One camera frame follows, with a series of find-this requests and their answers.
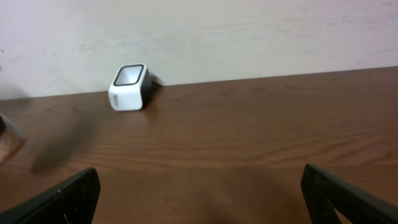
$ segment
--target wall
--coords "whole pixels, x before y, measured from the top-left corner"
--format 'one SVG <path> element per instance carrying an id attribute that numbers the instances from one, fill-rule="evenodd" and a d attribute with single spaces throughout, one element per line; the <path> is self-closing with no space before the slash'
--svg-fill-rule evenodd
<path id="1" fill-rule="evenodd" d="M 398 65 L 397 0 L 0 0 L 0 99 Z"/>

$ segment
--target brown wooden surface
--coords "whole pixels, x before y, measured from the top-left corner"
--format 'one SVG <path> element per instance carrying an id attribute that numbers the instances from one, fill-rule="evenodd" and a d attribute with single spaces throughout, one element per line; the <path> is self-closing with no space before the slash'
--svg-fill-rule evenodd
<path id="1" fill-rule="evenodd" d="M 310 223 L 306 163 L 398 204 L 398 68 L 0 101 L 29 136 L 0 167 L 0 211 L 99 172 L 94 223 Z"/>

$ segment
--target device logo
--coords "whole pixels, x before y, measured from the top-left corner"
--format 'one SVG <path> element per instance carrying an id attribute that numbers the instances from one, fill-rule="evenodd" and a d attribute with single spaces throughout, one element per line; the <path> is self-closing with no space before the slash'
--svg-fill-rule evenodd
<path id="1" fill-rule="evenodd" d="M 118 100 L 118 95 L 117 94 L 113 95 L 113 101 L 114 101 L 114 105 L 116 107 L 118 107 L 119 106 L 119 100 Z"/>

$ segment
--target white container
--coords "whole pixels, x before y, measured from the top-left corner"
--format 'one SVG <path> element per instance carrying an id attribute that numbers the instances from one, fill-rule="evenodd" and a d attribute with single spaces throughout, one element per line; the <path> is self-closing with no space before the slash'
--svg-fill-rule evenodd
<path id="1" fill-rule="evenodd" d="M 146 65 L 126 65 L 119 69 L 108 95 L 116 111 L 139 110 L 150 97 L 152 82 Z"/>

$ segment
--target wooden table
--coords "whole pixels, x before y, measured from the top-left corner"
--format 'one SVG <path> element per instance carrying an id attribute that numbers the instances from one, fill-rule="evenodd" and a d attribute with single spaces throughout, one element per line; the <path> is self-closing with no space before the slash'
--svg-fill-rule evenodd
<path id="1" fill-rule="evenodd" d="M 167 86 L 124 113 L 105 92 L 0 110 L 29 135 L 0 211 L 93 166 L 93 223 L 310 223 L 309 162 L 398 204 L 398 67 Z"/>

